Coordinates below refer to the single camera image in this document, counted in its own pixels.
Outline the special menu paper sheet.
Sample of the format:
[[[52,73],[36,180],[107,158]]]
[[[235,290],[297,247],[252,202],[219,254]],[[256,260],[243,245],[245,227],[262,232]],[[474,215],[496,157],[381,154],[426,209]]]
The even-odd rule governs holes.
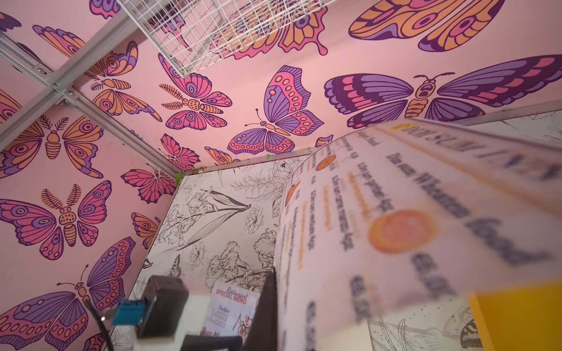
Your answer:
[[[240,336],[245,342],[253,324],[260,294],[215,282],[200,331],[201,336]]]

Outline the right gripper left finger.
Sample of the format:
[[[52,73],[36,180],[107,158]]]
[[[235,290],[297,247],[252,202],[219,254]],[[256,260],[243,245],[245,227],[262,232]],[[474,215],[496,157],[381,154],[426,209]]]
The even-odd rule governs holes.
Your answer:
[[[278,297],[276,270],[269,272],[261,291],[253,324],[243,345],[243,351],[276,351]]]

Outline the dim sum menu sheet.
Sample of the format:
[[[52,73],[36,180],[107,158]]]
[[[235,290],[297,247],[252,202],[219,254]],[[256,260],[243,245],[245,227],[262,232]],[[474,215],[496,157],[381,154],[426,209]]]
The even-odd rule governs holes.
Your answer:
[[[401,120],[291,173],[275,253],[277,347],[464,293],[561,279],[561,148]]]

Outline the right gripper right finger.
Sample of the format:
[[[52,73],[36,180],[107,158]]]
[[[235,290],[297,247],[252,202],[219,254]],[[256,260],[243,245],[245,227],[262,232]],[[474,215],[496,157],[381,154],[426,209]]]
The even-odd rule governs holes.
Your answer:
[[[367,320],[372,316],[364,280],[349,282],[351,318],[338,315],[336,327],[320,338],[320,350],[372,350]]]

